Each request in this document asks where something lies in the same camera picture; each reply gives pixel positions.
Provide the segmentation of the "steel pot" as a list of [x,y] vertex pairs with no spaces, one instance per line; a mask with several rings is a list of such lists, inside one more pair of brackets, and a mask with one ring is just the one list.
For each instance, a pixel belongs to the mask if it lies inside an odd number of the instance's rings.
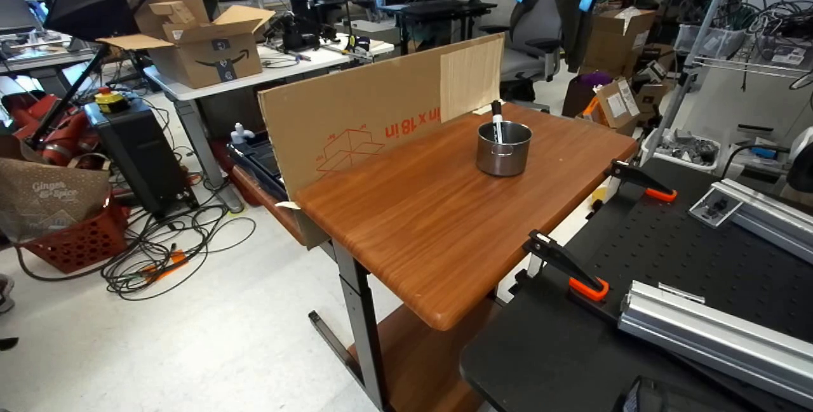
[[514,122],[483,123],[477,129],[476,167],[485,174],[511,177],[525,172],[532,130]]

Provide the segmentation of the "cardboard sheet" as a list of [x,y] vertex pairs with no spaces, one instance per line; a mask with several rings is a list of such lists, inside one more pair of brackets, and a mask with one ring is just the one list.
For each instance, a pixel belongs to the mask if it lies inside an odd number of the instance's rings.
[[475,110],[499,97],[503,35],[263,91],[260,106],[307,248],[331,239],[389,280],[397,261],[450,265],[481,242],[500,259],[536,215],[527,178],[476,168]]

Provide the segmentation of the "black plastic tray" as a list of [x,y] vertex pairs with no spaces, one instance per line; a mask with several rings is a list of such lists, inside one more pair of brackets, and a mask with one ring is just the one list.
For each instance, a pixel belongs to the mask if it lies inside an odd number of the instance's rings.
[[266,131],[256,133],[255,137],[244,139],[241,143],[229,141],[226,150],[236,166],[252,176],[264,192],[276,200],[288,201],[281,169]]

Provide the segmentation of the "black orange spring clamp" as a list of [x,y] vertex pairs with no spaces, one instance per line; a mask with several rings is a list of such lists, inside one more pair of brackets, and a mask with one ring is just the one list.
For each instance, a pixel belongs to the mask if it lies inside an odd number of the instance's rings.
[[627,161],[612,160],[605,174],[610,178],[618,178],[621,183],[627,182],[641,187],[647,197],[658,201],[673,202],[678,195],[676,190],[656,180],[652,175],[645,172],[642,167],[632,165]]
[[551,265],[566,274],[569,288],[578,295],[593,302],[600,302],[607,296],[610,286],[605,280],[587,273],[569,250],[539,230],[529,232],[528,240],[523,243],[523,250],[540,259],[543,264]]

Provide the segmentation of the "black desk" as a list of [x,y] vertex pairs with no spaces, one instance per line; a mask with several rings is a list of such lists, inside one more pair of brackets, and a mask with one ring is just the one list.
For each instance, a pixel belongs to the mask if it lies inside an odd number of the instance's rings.
[[399,50],[401,55],[405,56],[410,52],[409,42],[412,39],[414,25],[444,20],[456,21],[459,24],[459,38],[461,41],[467,41],[473,38],[475,19],[489,15],[497,7],[499,5],[496,3],[480,0],[432,0],[383,5],[379,9],[395,16],[400,37]]

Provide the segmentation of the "grey office chair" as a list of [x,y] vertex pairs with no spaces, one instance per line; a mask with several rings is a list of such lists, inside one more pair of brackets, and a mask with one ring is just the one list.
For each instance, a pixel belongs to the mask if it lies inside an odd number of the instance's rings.
[[508,24],[482,25],[488,35],[504,35],[500,97],[532,103],[535,83],[551,82],[561,68],[576,74],[586,56],[592,13],[582,0],[520,0]]

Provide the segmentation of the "open cardboard box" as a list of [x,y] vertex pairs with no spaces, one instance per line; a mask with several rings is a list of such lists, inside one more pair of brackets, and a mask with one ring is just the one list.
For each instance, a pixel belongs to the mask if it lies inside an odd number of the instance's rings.
[[212,20],[204,0],[146,0],[135,13],[136,33],[98,42],[145,51],[163,76],[203,88],[261,72],[255,35],[273,16],[273,10],[231,5]]

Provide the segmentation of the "white desk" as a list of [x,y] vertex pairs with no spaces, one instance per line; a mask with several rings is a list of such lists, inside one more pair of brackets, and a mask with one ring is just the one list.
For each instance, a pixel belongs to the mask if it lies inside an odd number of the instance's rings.
[[337,43],[329,43],[319,50],[303,51],[305,60],[291,62],[288,54],[272,50],[267,46],[259,46],[261,59],[272,60],[272,67],[264,67],[261,72],[253,76],[239,77],[234,81],[216,83],[209,87],[191,88],[169,76],[164,76],[156,67],[145,69],[145,76],[157,83],[166,99],[172,103],[181,125],[191,143],[191,147],[201,166],[201,174],[209,181],[216,191],[216,198],[229,207],[232,213],[240,213],[244,209],[242,200],[236,191],[227,186],[225,174],[215,160],[212,148],[208,143],[206,126],[200,114],[199,99],[207,96],[218,96],[241,89],[250,89],[271,82],[287,82],[291,77],[313,76],[321,70],[338,70],[351,62],[373,62],[382,55],[389,55],[396,46],[384,41],[372,39],[367,57],[344,53],[348,36],[338,34]]

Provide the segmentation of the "stack of cardboard boxes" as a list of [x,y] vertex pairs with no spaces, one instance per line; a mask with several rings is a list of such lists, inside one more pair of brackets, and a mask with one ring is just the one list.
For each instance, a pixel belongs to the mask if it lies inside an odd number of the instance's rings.
[[569,69],[575,76],[567,85],[561,114],[577,117],[595,96],[593,88],[616,79],[637,88],[650,81],[648,76],[636,76],[636,66],[647,49],[648,36],[658,18],[654,10],[635,7],[610,10],[595,15],[591,30],[583,39],[581,64]]

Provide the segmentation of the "black computer tower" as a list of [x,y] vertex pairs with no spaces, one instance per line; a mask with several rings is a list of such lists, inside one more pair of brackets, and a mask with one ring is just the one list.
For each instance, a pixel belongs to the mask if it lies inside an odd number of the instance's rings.
[[199,203],[187,173],[181,169],[153,109],[139,97],[130,97],[127,102],[128,109],[113,114],[102,112],[96,103],[83,106],[108,157],[143,209],[154,217],[165,217],[181,206],[197,209]]

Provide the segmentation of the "white bin of parts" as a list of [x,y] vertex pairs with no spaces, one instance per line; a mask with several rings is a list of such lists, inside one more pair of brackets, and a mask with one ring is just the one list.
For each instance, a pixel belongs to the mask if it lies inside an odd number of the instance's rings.
[[718,169],[721,145],[712,139],[695,135],[690,131],[666,128],[659,143],[654,142],[654,134],[645,137],[641,145],[642,161],[654,145],[653,158],[670,161],[695,171],[714,174]]

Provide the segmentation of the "yellow emergency stop button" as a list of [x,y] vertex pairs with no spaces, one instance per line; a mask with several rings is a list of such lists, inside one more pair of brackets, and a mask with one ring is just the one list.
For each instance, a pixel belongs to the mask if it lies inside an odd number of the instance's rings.
[[94,102],[104,114],[118,114],[130,109],[128,97],[110,87],[99,87]]

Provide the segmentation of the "red plastic basket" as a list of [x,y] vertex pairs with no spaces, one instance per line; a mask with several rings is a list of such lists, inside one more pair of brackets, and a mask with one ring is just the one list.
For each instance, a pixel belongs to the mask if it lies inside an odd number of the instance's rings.
[[128,247],[124,235],[128,226],[127,214],[128,210],[113,197],[108,197],[97,215],[18,247],[61,273],[70,274],[124,253]]

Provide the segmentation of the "brown paper bag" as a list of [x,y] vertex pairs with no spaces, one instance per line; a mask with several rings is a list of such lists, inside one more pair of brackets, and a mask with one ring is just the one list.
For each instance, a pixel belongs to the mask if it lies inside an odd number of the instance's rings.
[[109,178],[105,168],[47,164],[14,135],[0,135],[0,234],[24,243],[97,215]]

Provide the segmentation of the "aluminium rail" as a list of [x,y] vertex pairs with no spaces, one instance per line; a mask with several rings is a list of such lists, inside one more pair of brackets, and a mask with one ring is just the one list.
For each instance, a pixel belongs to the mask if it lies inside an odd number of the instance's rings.
[[813,409],[813,343],[638,281],[622,299],[618,328]]
[[714,229],[737,225],[813,265],[813,215],[743,184],[712,183],[688,214]]

